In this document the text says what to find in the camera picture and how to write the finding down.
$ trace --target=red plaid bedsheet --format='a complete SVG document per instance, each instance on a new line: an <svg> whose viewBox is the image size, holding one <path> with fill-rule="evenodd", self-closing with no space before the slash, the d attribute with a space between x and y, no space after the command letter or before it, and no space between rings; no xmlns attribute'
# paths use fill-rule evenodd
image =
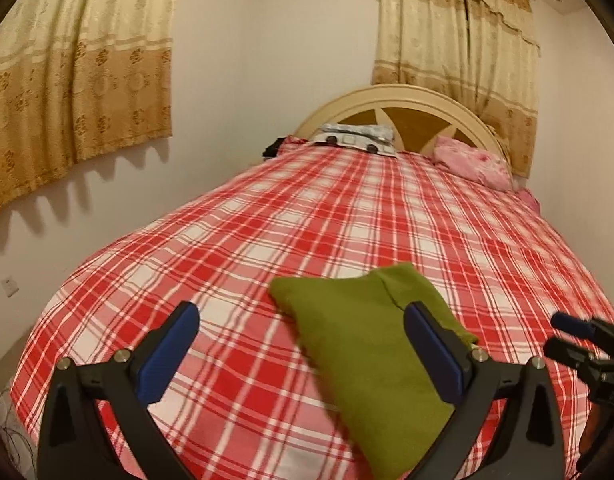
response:
<svg viewBox="0 0 614 480"><path fill-rule="evenodd" d="M555 310L614 322L589 272L513 195L419 155L292 146L83 263L26 345L12 387L16 411L37 440L60 357L107 360L191 300L200 333L149 410L197 478L370 478L267 285L279 275L343 278L403 261L498 360L540 354ZM549 370L573 473L587 392L570 370ZM103 418L123 464L141 476L109 406ZM477 468L499 418L497 407L462 476Z"/></svg>

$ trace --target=pink pillow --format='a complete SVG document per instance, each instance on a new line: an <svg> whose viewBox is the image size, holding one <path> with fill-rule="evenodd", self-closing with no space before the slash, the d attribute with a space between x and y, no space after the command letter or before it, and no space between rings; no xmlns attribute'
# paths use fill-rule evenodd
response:
<svg viewBox="0 0 614 480"><path fill-rule="evenodd" d="M498 191L512 190L506 160L487 150L472 148L456 139L438 137L432 161L438 168L482 186Z"/></svg>
<svg viewBox="0 0 614 480"><path fill-rule="evenodd" d="M536 199L531 191L523 187L522 189L516 191L516 196L522 200L529 207L529 209L538 215L540 214L540 202L538 202L538 199Z"/></svg>
<svg viewBox="0 0 614 480"><path fill-rule="evenodd" d="M292 135L287 136L280 145L280 148L278 148L278 156L292 152L296 148L302 146L305 142L307 142L306 139L301 139Z"/></svg>

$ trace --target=bed headboard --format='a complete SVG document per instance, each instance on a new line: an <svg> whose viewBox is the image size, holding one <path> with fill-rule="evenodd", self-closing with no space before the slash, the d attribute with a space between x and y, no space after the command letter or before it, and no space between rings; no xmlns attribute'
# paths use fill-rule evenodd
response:
<svg viewBox="0 0 614 480"><path fill-rule="evenodd" d="M453 99L411 85L376 85L360 88L325 104L296 130L311 139L324 123L389 124L399 151L429 155L438 136L454 137L484 148L508 161L491 130L470 110Z"/></svg>

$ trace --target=wall outlet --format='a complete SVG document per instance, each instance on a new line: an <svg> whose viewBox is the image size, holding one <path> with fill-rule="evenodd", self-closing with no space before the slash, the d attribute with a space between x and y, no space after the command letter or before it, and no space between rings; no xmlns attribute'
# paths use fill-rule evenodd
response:
<svg viewBox="0 0 614 480"><path fill-rule="evenodd" d="M2 290L5 291L8 298L11 298L18 292L18 290L20 290L20 287L14 280L13 276L7 276L4 280L1 280L0 284L2 285Z"/></svg>

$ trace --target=folded green fabric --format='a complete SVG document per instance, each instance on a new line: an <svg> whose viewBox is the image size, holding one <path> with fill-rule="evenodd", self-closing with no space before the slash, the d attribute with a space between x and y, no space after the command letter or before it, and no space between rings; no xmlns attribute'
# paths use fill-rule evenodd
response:
<svg viewBox="0 0 614 480"><path fill-rule="evenodd" d="M350 435L376 480L413 469L449 420L403 327L403 310L423 301L468 346L477 341L411 264L361 278L274 278L269 293L298 325Z"/></svg>

